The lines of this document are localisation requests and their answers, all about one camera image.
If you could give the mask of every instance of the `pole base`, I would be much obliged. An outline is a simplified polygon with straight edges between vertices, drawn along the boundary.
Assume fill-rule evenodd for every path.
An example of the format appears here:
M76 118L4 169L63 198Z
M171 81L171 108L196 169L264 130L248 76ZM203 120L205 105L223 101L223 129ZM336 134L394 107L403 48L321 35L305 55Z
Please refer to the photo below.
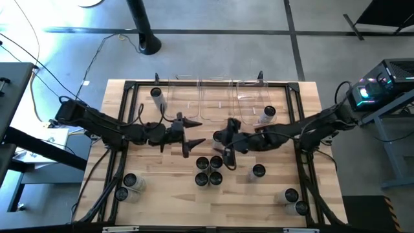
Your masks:
M140 46L139 51L145 55L152 55L157 53L161 49L161 41L154 36L153 33L150 34L139 34L140 37Z

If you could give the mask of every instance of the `clear plastic bin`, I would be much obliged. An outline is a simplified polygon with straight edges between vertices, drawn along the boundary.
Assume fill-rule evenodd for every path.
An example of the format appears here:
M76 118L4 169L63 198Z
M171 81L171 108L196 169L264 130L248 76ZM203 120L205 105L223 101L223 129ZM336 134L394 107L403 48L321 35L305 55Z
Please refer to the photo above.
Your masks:
M225 76L201 80L201 118L224 122L234 117L233 89L233 80Z
M200 80L192 75L175 75L168 80L166 118L173 120L177 113L195 118L200 113Z
M237 103L240 116L245 124L258 125L266 106L272 105L268 92L268 83L263 80L240 81L237 83Z

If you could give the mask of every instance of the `black desk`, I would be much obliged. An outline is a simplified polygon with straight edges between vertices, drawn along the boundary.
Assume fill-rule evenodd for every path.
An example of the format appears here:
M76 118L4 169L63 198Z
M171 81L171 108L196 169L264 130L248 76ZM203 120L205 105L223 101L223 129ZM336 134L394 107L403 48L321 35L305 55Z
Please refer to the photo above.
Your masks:
M8 169L22 173L9 212L16 211L25 184L80 183L87 164L85 156L78 157L9 126L32 76L33 68L32 63L0 63L0 77L11 81L4 85L1 90L4 95L0 97L0 185ZM33 164L12 158L17 146L58 163L33 170Z

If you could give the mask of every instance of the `metal can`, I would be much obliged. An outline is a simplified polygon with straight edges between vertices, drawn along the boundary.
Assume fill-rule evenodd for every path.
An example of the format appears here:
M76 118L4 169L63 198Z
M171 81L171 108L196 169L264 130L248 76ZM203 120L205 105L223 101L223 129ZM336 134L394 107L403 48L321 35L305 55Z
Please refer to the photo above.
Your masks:
M223 176L219 172L212 172L208 180L210 181L210 185L217 187L222 183Z
M271 123L273 117L276 115L276 109L272 106L266 106L263 110L262 115L260 116L258 123L267 124Z
M305 201L298 201L285 205L285 213L292 216L305 216L309 212L309 205Z
M263 177L266 174L266 168L262 164L256 164L248 173L248 179L250 182L256 181L258 178Z
M149 93L156 107L158 108L158 110L161 111L161 106L162 106L162 112L165 113L167 109L167 103L166 103L166 100L164 99L164 95L162 94L161 89L159 89L158 87L154 87L151 89Z
M144 191L147 186L144 178L136 176L133 173L128 173L124 177L124 185L127 188L134 189L140 192Z
M125 187L121 187L115 191L115 198L117 201L136 203L140 199L140 196L139 192Z
M204 172L200 172L195 176L195 184L200 189L205 189L208 186L208 175Z
M275 196L275 203L277 204L290 204L295 203L299 199L299 193L294 188L287 188L282 192L279 192Z
M213 133L213 148L215 149L221 149L223 148L223 145L221 144L221 137L222 137L221 131L216 131Z
M218 172L223 165L223 159L220 156L213 156L210 159L210 169L211 172Z
M197 166L200 172L208 173L210 171L210 162L206 157L199 157L195 161L195 165Z

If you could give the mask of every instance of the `gray floor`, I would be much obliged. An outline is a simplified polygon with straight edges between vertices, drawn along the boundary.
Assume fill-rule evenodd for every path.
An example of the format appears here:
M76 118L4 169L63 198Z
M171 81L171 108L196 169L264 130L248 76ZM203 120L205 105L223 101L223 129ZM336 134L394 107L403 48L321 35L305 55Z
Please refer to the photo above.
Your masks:
M104 0L94 8L79 8L66 1L44 0L41 7L30 0L18 1L36 28L97 27L134 28L124 1ZM230 29L288 30L283 0L145 0L151 26L155 29ZM364 11L369 0L290 0L296 30L350 31L342 14L352 20ZM0 22L11 23L3 32L22 44L31 53L37 52L36 40L14 2L0 10ZM358 26L363 31L390 31L394 28ZM76 92L83 74L105 34L46 34L37 30L40 60L72 91ZM129 35L136 42L136 35ZM290 36L253 35L157 35L162 49L155 55L137 54L127 41L112 37L98 55L83 87L81 98L99 108L106 81L110 78L161 78L174 74L192 74L207 78L228 75L248 80L263 70L267 80L298 80ZM5 40L4 46L17 57L31 61L23 52ZM318 84L323 107L333 104L336 86L344 81L357 81L384 58L413 57L414 37L298 36L301 62L306 81ZM0 61L13 58L0 49ZM43 70L39 74L58 94L68 95ZM59 103L39 81L34 82L38 111L43 120L54 117ZM405 131L395 132L403 135ZM356 128L343 132L334 140L334 158L343 195L387 195L391 198L398 219L405 231L414 231L414 188L383 191L380 183L393 174L381 143L372 138L375 130ZM13 180L0 189L0 217L5 215ZM30 213L12 213L19 222L0 222L0 228L29 225L62 224L69 219L78 185L37 185L25 189L23 202Z

